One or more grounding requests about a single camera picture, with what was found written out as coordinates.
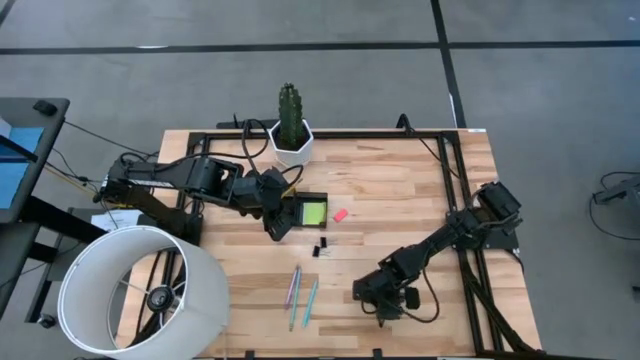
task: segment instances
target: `pencil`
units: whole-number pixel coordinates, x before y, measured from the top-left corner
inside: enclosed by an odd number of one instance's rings
[[[313,289],[311,289],[311,295],[309,295],[309,301],[307,302],[307,311],[304,313],[304,319],[302,319],[302,327],[307,327],[309,324],[309,318],[311,317],[311,306],[313,306],[313,300],[316,298],[316,289],[318,289],[318,280],[313,283]]]
[[[284,302],[284,309],[289,309],[289,305],[291,304],[291,295],[293,295],[293,285],[296,283],[296,278],[298,277],[298,272],[300,271],[300,265],[296,265],[296,269],[293,272],[293,277],[291,278],[291,285],[289,285],[289,293],[287,293],[287,299]]]
[[[302,268],[298,271],[296,278],[296,289],[293,293],[293,308],[291,309],[291,319],[289,320],[289,331],[293,331],[293,323],[296,321],[296,310],[298,310],[298,292],[300,290],[300,278],[302,277]]]

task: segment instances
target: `white hexagonal pot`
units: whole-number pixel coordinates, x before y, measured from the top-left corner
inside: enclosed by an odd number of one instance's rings
[[[278,129],[278,127],[280,127],[280,121],[278,121],[277,124],[269,129],[269,139],[271,140],[271,145],[273,146],[273,150],[276,153],[276,160],[278,160],[278,162],[286,167],[305,165],[309,162],[309,160],[311,160],[313,133],[309,128],[309,124],[307,124],[307,120],[302,119],[302,123],[304,124],[305,129],[307,129],[307,133],[309,133],[309,140],[307,140],[307,142],[302,145],[302,147],[298,151],[278,149],[278,146],[275,142],[275,131]]]

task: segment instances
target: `gray carpet floor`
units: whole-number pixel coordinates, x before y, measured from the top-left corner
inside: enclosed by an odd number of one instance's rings
[[[637,1],[441,2],[451,42],[640,39]],[[429,1],[8,3],[0,48],[438,39]],[[640,48],[451,54],[466,123],[487,129],[499,175],[523,204],[518,236],[544,348],[637,359],[640,303],[632,286],[640,284],[640,242],[596,231],[587,205],[601,175],[640,171]],[[286,81],[300,88],[316,127],[390,127],[401,112],[414,127],[455,125],[437,49],[1,55],[0,79],[0,96],[69,98],[70,121],[149,152],[166,129],[214,128],[233,113],[276,116],[277,91]],[[66,126],[55,146],[93,178],[103,177],[121,153]],[[62,164],[56,155],[50,161]],[[95,206],[46,173],[35,193],[62,209]],[[640,237],[637,213],[625,203],[596,208],[594,215],[612,232]],[[21,278],[0,321],[2,359],[83,355],[59,329],[23,323],[39,275]],[[47,312],[55,313],[57,290],[54,285]]]

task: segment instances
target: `wooden table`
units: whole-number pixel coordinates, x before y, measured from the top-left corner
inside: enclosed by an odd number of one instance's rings
[[[497,176],[489,139],[485,132],[460,130],[459,134],[471,191],[475,191]],[[188,136],[187,130],[165,132],[159,162],[184,156]],[[257,151],[263,141],[248,141],[249,152]],[[435,141],[427,143],[437,151]],[[242,154],[238,140],[214,140],[210,151]],[[248,168],[246,161],[240,163]],[[276,166],[270,147],[256,165],[260,171]],[[427,149],[416,139],[316,140],[302,178],[299,191],[327,192],[329,214],[346,208],[349,215],[340,223],[331,220],[324,231],[296,229],[275,243],[260,221],[206,206],[200,246],[222,263],[230,285],[228,355],[244,356],[246,350],[255,350],[258,357],[371,356],[373,348],[381,348],[385,356],[473,355],[458,259],[451,250],[433,257],[427,268],[441,304],[434,323],[403,317],[379,328],[375,317],[364,314],[360,303],[351,299],[353,280],[376,269],[377,262],[399,246],[420,242],[443,224],[448,206],[442,168]],[[457,181],[455,186],[459,195]],[[175,205],[174,191],[157,190],[156,196]],[[312,248],[320,236],[329,240],[329,254],[313,258]],[[496,305],[522,338],[539,348],[519,264],[501,250],[485,251],[485,256]],[[146,285],[153,258],[134,266],[132,283]],[[289,332],[290,314],[283,310],[283,302],[296,264],[302,266],[303,276],[298,321]],[[319,286],[311,321],[302,329],[302,315],[316,279]],[[422,299],[416,315],[431,317],[434,302],[426,284],[420,279],[413,285]],[[118,328],[121,345],[133,338],[141,298],[139,291],[127,294]],[[490,349],[486,315],[479,303],[478,309],[484,345]],[[224,336],[203,352],[223,354]]]

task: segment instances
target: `lamp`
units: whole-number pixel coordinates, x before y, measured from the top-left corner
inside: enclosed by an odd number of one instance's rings
[[[184,293],[171,297],[173,316],[158,332],[119,349],[108,324],[115,289],[138,260],[167,248],[177,248],[182,255],[186,281],[178,286],[184,286]],[[156,290],[167,289],[153,289],[147,304],[160,300],[155,304],[160,306],[168,298],[154,294]],[[71,264],[60,289],[58,317],[65,335],[83,350],[123,360],[186,360],[227,326],[229,287],[218,261],[204,250],[155,227],[127,227],[101,236]]]

